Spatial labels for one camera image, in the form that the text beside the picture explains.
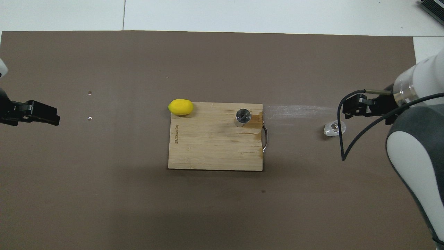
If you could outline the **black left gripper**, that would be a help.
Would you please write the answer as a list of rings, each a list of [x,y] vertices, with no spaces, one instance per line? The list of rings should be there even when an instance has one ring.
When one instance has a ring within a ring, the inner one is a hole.
[[[53,126],[60,125],[58,109],[38,101],[27,101],[26,104],[12,104],[8,95],[0,89],[0,123],[9,126],[18,126],[25,115],[27,122],[47,123]]]

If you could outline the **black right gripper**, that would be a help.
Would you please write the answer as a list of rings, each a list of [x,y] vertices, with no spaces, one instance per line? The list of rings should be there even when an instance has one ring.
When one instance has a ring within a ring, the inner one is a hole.
[[[344,101],[342,113],[345,115],[345,119],[355,116],[370,117],[372,114],[371,106],[373,106],[374,116],[385,115],[399,107],[393,95],[379,95],[372,100],[368,99],[364,94],[357,94]],[[387,116],[385,118],[385,125],[392,125],[398,116],[399,114],[397,113]]]

